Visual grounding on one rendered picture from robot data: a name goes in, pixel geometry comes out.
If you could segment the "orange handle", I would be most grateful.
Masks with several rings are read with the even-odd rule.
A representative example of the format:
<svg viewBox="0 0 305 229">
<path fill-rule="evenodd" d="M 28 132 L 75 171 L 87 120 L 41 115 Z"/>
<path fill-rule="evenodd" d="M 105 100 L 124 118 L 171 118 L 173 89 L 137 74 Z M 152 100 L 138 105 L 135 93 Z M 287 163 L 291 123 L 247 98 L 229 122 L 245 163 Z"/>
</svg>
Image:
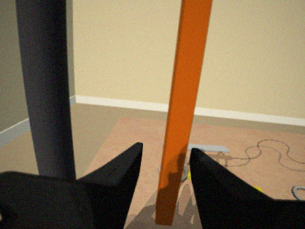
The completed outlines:
<svg viewBox="0 0 305 229">
<path fill-rule="evenodd" d="M 204 60 L 212 0 L 182 0 L 155 224 L 172 226 Z"/>
</svg>

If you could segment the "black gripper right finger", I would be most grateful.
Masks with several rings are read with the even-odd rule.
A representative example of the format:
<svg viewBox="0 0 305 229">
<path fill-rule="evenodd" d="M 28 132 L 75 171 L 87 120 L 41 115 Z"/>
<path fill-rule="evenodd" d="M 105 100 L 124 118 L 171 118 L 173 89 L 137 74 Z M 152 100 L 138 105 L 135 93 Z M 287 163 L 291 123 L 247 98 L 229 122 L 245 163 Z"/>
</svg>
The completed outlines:
<svg viewBox="0 0 305 229">
<path fill-rule="evenodd" d="M 189 157 L 202 229 L 305 229 L 305 201 L 273 199 L 199 148 Z"/>
</svg>

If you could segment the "grey loop with yellow handle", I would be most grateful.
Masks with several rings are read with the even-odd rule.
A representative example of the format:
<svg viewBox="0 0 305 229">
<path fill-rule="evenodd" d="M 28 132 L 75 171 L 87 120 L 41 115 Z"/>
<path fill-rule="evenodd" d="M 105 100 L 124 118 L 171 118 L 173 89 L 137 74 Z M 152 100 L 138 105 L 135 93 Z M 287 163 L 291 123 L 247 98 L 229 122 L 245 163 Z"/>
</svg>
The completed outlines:
<svg viewBox="0 0 305 229">
<path fill-rule="evenodd" d="M 159 166 L 159 168 L 158 168 L 158 172 L 160 173 L 160 171 L 161 171 L 161 164 L 160 164 L 160 166 Z M 183 181 L 184 179 L 190 179 L 191 180 L 191 175 L 190 175 L 190 171 L 188 171 L 187 169 L 186 169 L 186 167 L 183 167 L 183 171 L 185 172 L 185 175 L 181 178 L 181 181 Z M 263 193 L 263 191 L 262 191 L 262 188 L 260 188 L 260 187 L 256 187 L 256 186 L 254 186 L 257 190 L 260 190 L 262 193 Z"/>
</svg>

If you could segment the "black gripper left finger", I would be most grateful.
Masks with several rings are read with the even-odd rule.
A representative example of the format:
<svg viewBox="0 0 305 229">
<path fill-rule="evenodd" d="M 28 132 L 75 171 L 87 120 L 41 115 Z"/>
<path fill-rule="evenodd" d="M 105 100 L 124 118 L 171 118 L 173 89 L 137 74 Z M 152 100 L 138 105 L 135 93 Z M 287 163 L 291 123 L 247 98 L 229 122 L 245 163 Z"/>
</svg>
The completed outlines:
<svg viewBox="0 0 305 229">
<path fill-rule="evenodd" d="M 0 215 L 75 226 L 123 229 L 135 193 L 143 143 L 137 142 L 78 180 L 0 173 Z"/>
</svg>

